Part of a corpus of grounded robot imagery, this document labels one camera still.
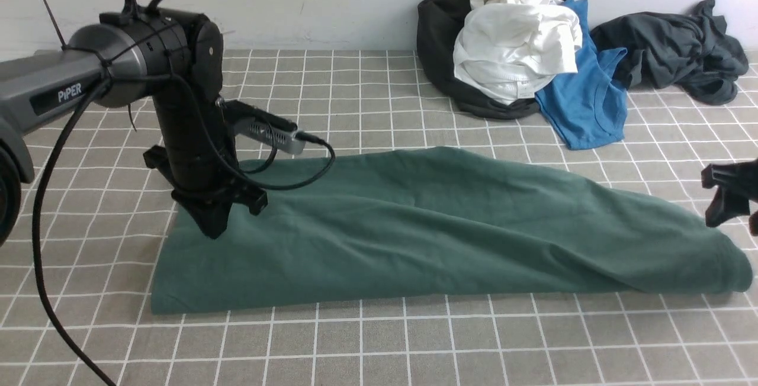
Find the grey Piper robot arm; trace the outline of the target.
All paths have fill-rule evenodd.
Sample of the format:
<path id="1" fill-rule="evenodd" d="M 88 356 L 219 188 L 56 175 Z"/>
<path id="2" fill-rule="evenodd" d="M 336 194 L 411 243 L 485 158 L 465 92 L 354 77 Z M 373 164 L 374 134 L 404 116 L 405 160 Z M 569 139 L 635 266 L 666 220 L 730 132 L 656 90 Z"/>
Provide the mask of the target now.
<path id="1" fill-rule="evenodd" d="M 504 208 L 466 209 L 479 195 L 468 162 L 447 166 L 433 150 L 381 152 L 338 159 L 327 141 L 303 132 L 292 121 L 220 96 L 219 29 L 207 17 L 184 11 L 136 8 L 132 13 L 103 13 L 66 41 L 59 52 L 40 53 L 2 62 L 2 241 L 8 240 L 21 211 L 21 184 L 33 180 L 30 154 L 23 138 L 71 114 L 53 148 L 60 152 L 91 104 L 127 107 L 150 97 L 159 116 L 164 146 L 144 152 L 146 167 L 159 171 L 172 186 L 178 203 L 178 230 L 217 240 L 236 224 L 258 233 L 303 230 L 317 225 L 347 231 L 355 227 L 380 233 L 411 230 L 445 233 L 469 222 L 504 225 L 560 226 L 599 233 L 609 226 L 612 209 L 627 208 L 638 195 L 621 202 L 598 201 L 599 214 L 579 208 L 589 197 L 570 197 L 571 207 L 558 211 L 558 198 L 528 197 Z M 263 184 L 250 178 L 236 159 L 233 140 L 239 133 L 273 150 L 289 143 L 311 143 L 328 149 L 324 168 L 296 184 Z"/>

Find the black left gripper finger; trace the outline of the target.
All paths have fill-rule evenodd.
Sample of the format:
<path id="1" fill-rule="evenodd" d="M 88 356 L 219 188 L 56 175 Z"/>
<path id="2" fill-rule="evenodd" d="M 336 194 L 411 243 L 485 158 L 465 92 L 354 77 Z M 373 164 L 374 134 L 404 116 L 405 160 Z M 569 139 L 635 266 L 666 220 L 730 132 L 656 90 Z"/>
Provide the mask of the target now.
<path id="1" fill-rule="evenodd" d="M 208 238 L 217 239 L 227 229 L 227 222 L 232 208 L 228 201 L 184 202 L 184 209 L 197 224 L 200 232 Z"/>

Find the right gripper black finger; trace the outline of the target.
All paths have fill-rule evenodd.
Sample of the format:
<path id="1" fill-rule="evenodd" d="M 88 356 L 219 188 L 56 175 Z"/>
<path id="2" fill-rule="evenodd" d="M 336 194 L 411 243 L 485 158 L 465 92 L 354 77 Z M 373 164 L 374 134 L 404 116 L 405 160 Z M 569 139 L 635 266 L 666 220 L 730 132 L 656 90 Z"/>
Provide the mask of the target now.
<path id="1" fill-rule="evenodd" d="M 705 211 L 705 224 L 715 227 L 734 218 L 748 215 L 748 199 L 740 193 L 745 164 L 710 164 L 701 171 L 704 189 L 715 188 L 715 194 Z"/>

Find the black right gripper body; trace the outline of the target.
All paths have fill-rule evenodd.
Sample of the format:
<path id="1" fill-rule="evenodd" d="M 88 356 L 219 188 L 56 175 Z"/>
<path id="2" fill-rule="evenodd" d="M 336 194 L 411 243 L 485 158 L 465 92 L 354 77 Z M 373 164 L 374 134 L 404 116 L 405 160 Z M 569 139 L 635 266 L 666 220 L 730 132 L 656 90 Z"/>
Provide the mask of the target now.
<path id="1" fill-rule="evenodd" d="M 756 236 L 757 212 L 750 213 L 750 202 L 757 203 L 757 159 L 737 164 L 735 167 L 734 193 L 739 195 L 737 216 L 748 216 L 750 234 Z"/>

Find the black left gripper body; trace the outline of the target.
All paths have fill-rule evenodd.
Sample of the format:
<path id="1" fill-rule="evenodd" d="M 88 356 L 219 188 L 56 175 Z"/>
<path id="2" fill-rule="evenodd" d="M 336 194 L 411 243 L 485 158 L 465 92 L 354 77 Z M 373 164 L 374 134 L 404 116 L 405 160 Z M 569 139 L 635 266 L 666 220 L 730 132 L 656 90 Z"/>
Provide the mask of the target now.
<path id="1" fill-rule="evenodd" d="M 268 205 L 265 190 L 233 171 L 239 166 L 236 147 L 214 98 L 157 93 L 153 103 L 163 149 L 146 152 L 146 164 L 168 179 L 182 208 L 195 216 L 223 216 L 237 204 L 257 215 Z"/>

